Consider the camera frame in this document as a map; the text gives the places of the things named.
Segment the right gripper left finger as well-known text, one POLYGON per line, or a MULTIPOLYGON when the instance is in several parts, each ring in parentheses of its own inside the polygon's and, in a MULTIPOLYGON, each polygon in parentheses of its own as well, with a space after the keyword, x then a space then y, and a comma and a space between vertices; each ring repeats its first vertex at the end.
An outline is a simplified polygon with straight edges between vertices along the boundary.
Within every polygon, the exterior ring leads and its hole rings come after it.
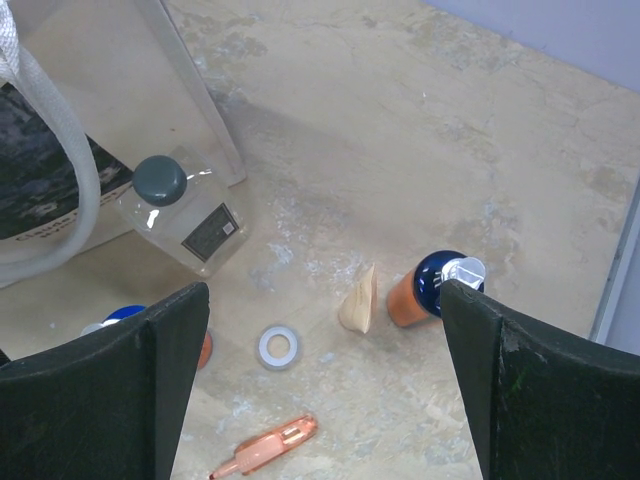
POLYGON ((196 282, 55 348, 3 356, 2 478, 169 478, 208 320, 196 282))

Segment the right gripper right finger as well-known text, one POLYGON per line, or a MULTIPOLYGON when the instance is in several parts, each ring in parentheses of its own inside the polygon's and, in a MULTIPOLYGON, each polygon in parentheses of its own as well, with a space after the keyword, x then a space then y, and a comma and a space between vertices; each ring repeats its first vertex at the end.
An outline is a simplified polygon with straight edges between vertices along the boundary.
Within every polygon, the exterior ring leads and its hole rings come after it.
POLYGON ((483 478, 638 478, 638 356, 456 280, 441 318, 483 478))

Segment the clear square bottle dark cap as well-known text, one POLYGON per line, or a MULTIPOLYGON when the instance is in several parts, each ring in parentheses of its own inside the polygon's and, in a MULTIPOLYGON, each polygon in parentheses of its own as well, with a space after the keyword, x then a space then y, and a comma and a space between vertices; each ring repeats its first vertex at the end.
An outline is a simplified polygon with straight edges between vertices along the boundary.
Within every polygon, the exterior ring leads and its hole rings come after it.
POLYGON ((248 236, 231 190, 189 146, 144 159, 115 207, 148 242, 202 277, 219 270, 248 236))

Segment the canvas tote bag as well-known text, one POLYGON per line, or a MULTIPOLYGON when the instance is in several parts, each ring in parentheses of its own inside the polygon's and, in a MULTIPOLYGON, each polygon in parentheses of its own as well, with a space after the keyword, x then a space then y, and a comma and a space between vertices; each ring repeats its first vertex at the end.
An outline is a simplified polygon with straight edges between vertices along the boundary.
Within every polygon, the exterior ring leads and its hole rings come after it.
POLYGON ((244 162, 162 1, 1 5, 1 282, 125 231, 107 210, 186 146, 227 185, 244 162))

